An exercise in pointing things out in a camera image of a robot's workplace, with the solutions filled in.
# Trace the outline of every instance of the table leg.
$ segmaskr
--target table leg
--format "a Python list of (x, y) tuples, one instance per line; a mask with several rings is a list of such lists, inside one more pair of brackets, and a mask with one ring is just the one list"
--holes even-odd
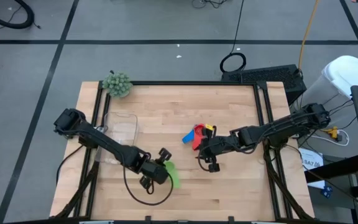
[[(333, 162), (328, 165), (311, 169), (310, 171), (324, 179), (352, 174), (358, 171), (358, 156), (353, 156), (338, 162)], [(320, 180), (307, 170), (305, 171), (305, 176), (307, 183)]]

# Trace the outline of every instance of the wooden table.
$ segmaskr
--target wooden table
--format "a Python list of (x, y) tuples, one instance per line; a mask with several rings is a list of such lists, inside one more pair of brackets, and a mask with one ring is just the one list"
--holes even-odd
[[(83, 82), (76, 108), (90, 122), (98, 82)], [(268, 93), (274, 119), (289, 114), (282, 83), (268, 83)], [(101, 105), (104, 105), (102, 94)], [(260, 91), (264, 120), (267, 121), (263, 94)], [(274, 221), (262, 145), (251, 155), (229, 153), (218, 156), (221, 171), (208, 173), (198, 166), (197, 152), (183, 144), (182, 137), (194, 124), (208, 123), (218, 127), (218, 135), (229, 130), (259, 125), (254, 92), (251, 86), (134, 86), (130, 95), (112, 99), (109, 111), (132, 113), (138, 117), (139, 133), (136, 146), (158, 156), (161, 147), (172, 153), (181, 179), (181, 188), (173, 189), (163, 204), (150, 207), (137, 203), (127, 193), (122, 179), (122, 167), (101, 163), (94, 198), (94, 220), (209, 220), (224, 221), (234, 216), (236, 221)], [(99, 109), (98, 121), (101, 121)], [(297, 147), (294, 140), (290, 145)], [(79, 146), (77, 139), (68, 141), (65, 156)], [(85, 150), (66, 161), (60, 172), (50, 214), (57, 214), (77, 190)], [(285, 148), (281, 152), (289, 191), (305, 211), (314, 216), (299, 153)], [(129, 187), (135, 196), (157, 202), (166, 196), (170, 182), (155, 186), (147, 195), (139, 185), (140, 176), (127, 172)], [(285, 217), (282, 195), (277, 188), (280, 213)], [(85, 214), (88, 191), (84, 195), (81, 214)]]

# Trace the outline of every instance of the blue object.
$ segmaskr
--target blue object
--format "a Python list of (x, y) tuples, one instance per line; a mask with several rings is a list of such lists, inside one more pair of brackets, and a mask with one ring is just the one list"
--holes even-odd
[(333, 191), (333, 188), (330, 186), (324, 186), (324, 190), (331, 193)]
[(321, 191), (320, 191), (320, 193), (326, 198), (330, 198), (331, 192), (333, 190), (332, 187), (328, 187), (328, 188), (330, 188), (331, 191), (326, 190), (326, 187), (324, 187), (324, 189), (321, 189)]
[(185, 144), (192, 140), (194, 140), (194, 129), (192, 129), (185, 137), (183, 137), (183, 139), (181, 139), (181, 141), (183, 141)]

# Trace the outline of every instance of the clear plastic container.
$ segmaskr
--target clear plastic container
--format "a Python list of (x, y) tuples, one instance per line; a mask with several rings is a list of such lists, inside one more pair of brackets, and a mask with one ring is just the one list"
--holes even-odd
[[(107, 113), (104, 117), (104, 134), (119, 144), (133, 146), (138, 133), (137, 116), (129, 113)], [(114, 154), (98, 147), (95, 160), (108, 164), (118, 164)]]

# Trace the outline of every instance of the green plush toy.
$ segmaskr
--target green plush toy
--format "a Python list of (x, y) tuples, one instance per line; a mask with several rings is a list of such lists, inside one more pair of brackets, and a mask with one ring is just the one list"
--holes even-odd
[(125, 97), (129, 94), (129, 90), (133, 84), (129, 80), (129, 77), (122, 72), (115, 74), (110, 71), (110, 74), (103, 80), (103, 88), (107, 89), (108, 93), (112, 97)]

